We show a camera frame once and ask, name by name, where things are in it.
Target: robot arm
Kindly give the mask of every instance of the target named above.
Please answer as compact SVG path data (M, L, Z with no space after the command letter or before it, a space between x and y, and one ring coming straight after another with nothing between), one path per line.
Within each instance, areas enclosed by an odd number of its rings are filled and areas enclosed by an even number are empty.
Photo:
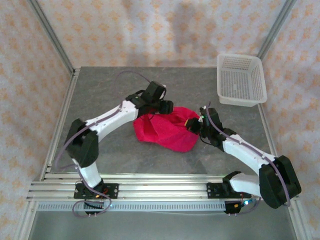
M200 108L199 119L189 119L187 129L202 138L208 138L210 143L221 151L230 154L249 166L256 175L246 175L235 171L223 178L223 187L210 189L212 198L220 198L234 193L248 193L259 197L272 208L276 209L301 192L301 186L290 160L285 156L275 157L254 147L243 140L236 132L223 128L217 111L214 108ZM283 178L283 184L273 166Z
M65 142L81 129L89 127L66 148L73 162L78 165L80 173L89 187L102 192L104 184L96 165L99 155L99 142L118 127L134 121L142 115L156 112L161 114L171 113L173 103L163 100L166 91L164 85L152 81L146 90L140 90L129 95L114 109L85 122L77 119L72 123Z

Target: white plastic basket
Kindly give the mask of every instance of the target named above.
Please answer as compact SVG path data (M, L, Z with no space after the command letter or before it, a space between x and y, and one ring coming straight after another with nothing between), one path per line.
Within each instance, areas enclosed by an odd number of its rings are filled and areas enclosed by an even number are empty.
M258 57L219 54L217 92L220 103L252 107L267 101L262 62Z

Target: beige backdrop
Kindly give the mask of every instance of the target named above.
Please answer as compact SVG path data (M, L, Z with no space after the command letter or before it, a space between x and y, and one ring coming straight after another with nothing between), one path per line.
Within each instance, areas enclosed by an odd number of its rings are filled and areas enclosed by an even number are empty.
M320 239L320 4L297 1L263 61L269 126L279 155L302 185L313 236Z
M212 67L257 55L285 0L39 0L74 67Z
M1 0L0 19L0 239L10 240L70 75L26 0Z

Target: floral wallpaper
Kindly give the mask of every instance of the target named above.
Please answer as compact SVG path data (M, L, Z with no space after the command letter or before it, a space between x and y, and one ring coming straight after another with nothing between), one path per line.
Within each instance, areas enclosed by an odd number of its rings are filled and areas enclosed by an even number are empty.
M212 67L257 55L285 0L38 0L73 66Z
M279 155L302 187L313 237L320 236L320 4L298 0L263 59L264 104Z
M1 0L0 22L0 239L10 240L70 75L26 0Z

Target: red cloth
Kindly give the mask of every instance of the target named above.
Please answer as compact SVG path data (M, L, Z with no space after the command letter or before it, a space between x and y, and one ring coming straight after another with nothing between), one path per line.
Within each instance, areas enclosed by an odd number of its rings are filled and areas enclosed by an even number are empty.
M188 152L196 144L198 136L185 127L188 119L199 118L183 106L174 107L170 114L147 114L133 122L139 141L159 144L176 152Z

